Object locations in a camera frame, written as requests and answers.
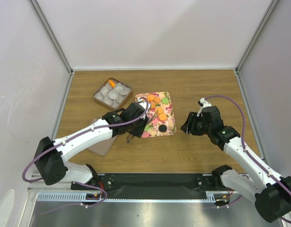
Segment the orange squirrel cookie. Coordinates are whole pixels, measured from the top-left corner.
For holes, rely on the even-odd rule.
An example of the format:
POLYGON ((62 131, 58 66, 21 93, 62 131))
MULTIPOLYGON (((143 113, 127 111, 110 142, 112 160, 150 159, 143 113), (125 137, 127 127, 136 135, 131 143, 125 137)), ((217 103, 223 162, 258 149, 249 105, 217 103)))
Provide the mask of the orange squirrel cookie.
POLYGON ((112 80, 109 80, 108 83, 110 84, 110 86, 111 86, 112 88, 115 87, 115 83, 114 83, 112 80))

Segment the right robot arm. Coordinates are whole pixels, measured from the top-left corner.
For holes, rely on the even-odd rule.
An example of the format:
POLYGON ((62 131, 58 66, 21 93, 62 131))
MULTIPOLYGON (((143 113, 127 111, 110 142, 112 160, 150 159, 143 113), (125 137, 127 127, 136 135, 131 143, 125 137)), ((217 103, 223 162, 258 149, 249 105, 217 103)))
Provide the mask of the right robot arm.
POLYGON ((204 105, 199 112, 190 112, 181 130, 195 136, 207 135, 210 141, 236 160, 248 177, 223 165, 212 173, 212 186, 217 190, 229 187, 252 202, 259 215, 272 223, 291 212, 291 177, 282 177, 260 159, 231 126, 226 126, 220 111, 204 105))

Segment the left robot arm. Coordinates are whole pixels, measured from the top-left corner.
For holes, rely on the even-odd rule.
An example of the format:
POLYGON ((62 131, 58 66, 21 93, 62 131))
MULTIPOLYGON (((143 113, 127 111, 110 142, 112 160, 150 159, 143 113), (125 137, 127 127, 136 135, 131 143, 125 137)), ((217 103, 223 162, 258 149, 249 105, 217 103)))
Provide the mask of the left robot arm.
POLYGON ((147 113, 150 104, 147 101, 131 103, 126 109, 121 108, 104 114, 95 123, 63 138, 51 140, 42 138, 35 152, 34 164, 46 185, 60 181, 78 181, 87 189, 94 189, 98 178, 91 165, 78 165, 70 159, 81 151, 129 133, 141 137, 148 123, 147 113))

